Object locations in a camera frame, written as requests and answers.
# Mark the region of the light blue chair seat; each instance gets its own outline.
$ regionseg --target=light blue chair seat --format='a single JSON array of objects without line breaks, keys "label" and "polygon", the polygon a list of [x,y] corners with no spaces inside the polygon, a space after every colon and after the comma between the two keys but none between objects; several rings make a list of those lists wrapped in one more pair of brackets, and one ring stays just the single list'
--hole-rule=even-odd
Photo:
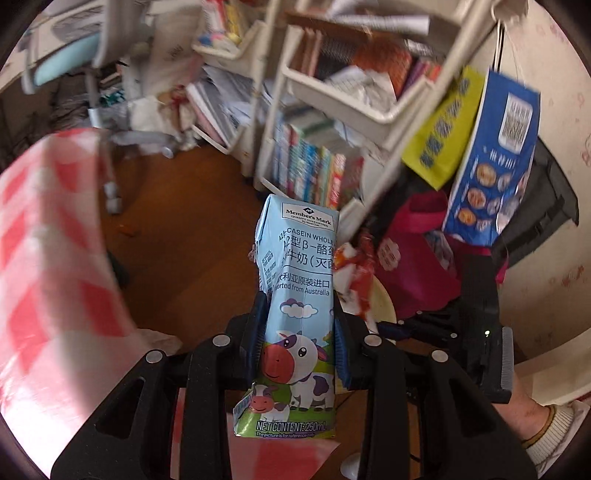
[{"label": "light blue chair seat", "polygon": [[99,49],[100,33],[95,33],[63,47],[35,71],[35,86],[55,80],[69,71],[88,65]]}]

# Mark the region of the cloud illustration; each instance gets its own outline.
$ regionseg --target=cloud illustration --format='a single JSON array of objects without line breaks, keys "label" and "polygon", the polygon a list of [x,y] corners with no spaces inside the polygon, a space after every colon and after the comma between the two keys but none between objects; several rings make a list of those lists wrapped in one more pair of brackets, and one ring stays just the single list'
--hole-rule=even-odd
[{"label": "cloud illustration", "polygon": [[281,311],[295,319],[307,319],[318,313],[312,305],[304,305],[302,302],[289,299],[281,304]]}]

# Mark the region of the chair wheel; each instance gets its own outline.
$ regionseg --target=chair wheel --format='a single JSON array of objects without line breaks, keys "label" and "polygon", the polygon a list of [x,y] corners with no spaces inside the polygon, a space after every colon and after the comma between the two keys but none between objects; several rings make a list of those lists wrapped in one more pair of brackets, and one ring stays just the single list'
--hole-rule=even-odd
[{"label": "chair wheel", "polygon": [[106,208],[109,215],[119,215],[123,211],[123,200],[121,197],[107,199]]},{"label": "chair wheel", "polygon": [[161,152],[162,152],[162,155],[164,155],[166,158],[174,158],[174,156],[178,152],[178,146],[166,145],[165,147],[162,148]]},{"label": "chair wheel", "polygon": [[119,187],[114,181],[108,181],[103,185],[105,195],[108,199],[114,199],[119,196]]}]

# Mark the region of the yellow bag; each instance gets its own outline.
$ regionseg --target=yellow bag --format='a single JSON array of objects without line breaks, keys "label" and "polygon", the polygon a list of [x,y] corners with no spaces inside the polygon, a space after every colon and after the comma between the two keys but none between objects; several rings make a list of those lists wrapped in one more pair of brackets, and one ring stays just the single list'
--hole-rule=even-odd
[{"label": "yellow bag", "polygon": [[407,145],[402,161],[439,190],[453,177],[474,127],[485,78],[471,67]]}]

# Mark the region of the black device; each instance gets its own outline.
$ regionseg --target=black device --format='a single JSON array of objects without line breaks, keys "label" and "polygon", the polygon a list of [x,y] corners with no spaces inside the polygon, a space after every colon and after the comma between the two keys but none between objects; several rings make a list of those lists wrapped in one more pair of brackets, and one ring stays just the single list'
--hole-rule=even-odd
[{"label": "black device", "polygon": [[491,257],[471,255],[463,268],[460,298],[437,312],[421,312],[401,325],[378,323],[379,333],[415,338],[449,350],[493,403],[508,403],[513,390],[513,332],[499,322],[499,299]]},{"label": "black device", "polygon": [[[537,478],[518,439],[452,356],[442,350],[405,353],[368,334],[365,322],[343,313],[335,299],[337,371],[349,390],[369,391],[359,480],[408,479],[409,398],[420,412],[422,478]],[[467,305],[467,312],[479,311],[478,301]],[[224,334],[192,353],[147,353],[67,445],[52,480],[168,479],[176,398],[183,387],[180,480],[230,480],[224,390],[250,388],[267,314],[267,297],[259,292],[250,314],[234,317]],[[469,335],[465,341],[481,343]],[[480,357],[469,364],[483,368]]]}]

